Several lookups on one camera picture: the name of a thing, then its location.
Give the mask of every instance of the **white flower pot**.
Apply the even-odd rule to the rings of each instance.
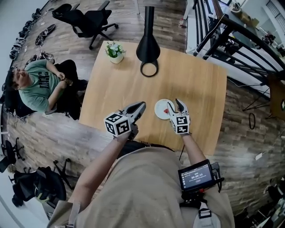
[[[119,56],[117,56],[115,58],[112,58],[110,56],[108,56],[108,57],[112,63],[118,64],[119,62],[121,62],[123,60],[124,54],[120,54]]]

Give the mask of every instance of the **forearm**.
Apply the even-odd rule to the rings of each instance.
[[[58,84],[50,97],[48,98],[49,101],[49,111],[53,109],[54,105],[56,104],[57,100],[59,99],[59,96],[61,94],[61,91],[64,90],[60,84]]]
[[[203,152],[201,151],[201,149],[199,148],[199,146],[197,145],[197,143],[195,142],[195,140],[192,138],[191,135],[187,134],[182,136],[182,140],[186,147],[191,165],[202,162],[206,159]]]
[[[81,174],[69,202],[80,202],[86,208],[92,200],[97,188],[107,176],[110,168],[125,145],[126,139],[113,139]]]
[[[50,61],[46,62],[46,68],[55,75],[57,75],[57,73],[59,73],[59,71],[57,70],[55,65],[52,64]]]

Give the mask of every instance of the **electronic device screen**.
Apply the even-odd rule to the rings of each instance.
[[[213,180],[209,164],[202,164],[199,167],[186,168],[179,171],[181,187],[183,190],[192,189],[196,186],[202,186],[204,183]]]

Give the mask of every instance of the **black vase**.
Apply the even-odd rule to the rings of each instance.
[[[155,8],[153,6],[146,6],[144,35],[137,48],[137,57],[142,61],[141,73],[146,77],[153,77],[159,71],[157,59],[160,55],[160,48],[152,34],[154,15]],[[153,75],[145,75],[143,73],[143,66],[146,63],[152,63],[156,67],[156,72]]]

